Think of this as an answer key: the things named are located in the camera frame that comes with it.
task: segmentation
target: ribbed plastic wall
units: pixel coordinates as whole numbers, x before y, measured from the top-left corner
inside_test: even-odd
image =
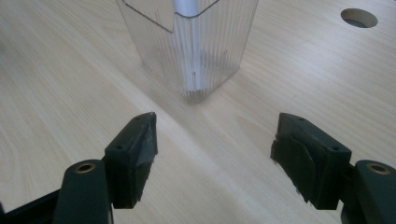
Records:
[[[258,3],[219,0],[196,17],[176,13],[169,31],[117,1],[143,65],[193,104],[238,71]]]

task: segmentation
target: light wood surface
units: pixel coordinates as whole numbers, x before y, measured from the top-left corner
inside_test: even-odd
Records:
[[[361,8],[378,25],[345,23]],[[396,2],[261,0],[240,71],[188,105],[142,68],[113,0],[0,1],[0,201],[6,211],[100,159],[134,116],[158,116],[142,201],[116,223],[339,223],[270,159],[279,112],[396,167]]]

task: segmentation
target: wooden table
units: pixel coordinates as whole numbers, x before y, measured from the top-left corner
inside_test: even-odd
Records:
[[[341,12],[361,8],[361,29]],[[6,211],[100,159],[134,116],[158,116],[142,201],[116,223],[339,223],[270,159],[279,112],[396,167],[396,2],[261,0],[240,71],[188,105],[142,68],[113,0],[0,1],[0,199]]]

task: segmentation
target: screw hole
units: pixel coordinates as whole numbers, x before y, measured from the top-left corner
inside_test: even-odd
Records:
[[[76,168],[76,173],[78,174],[85,174],[88,173],[89,171],[93,170],[95,168],[95,164],[93,163],[84,163],[81,164]]]
[[[369,163],[367,164],[367,168],[380,175],[390,175],[390,169],[380,164]]]
[[[372,28],[378,24],[375,15],[358,8],[347,8],[341,12],[341,18],[348,23],[359,28]]]

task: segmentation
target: transparent plastic box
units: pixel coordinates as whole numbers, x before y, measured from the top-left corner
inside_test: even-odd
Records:
[[[258,0],[117,0],[144,67],[188,102],[238,71]]]

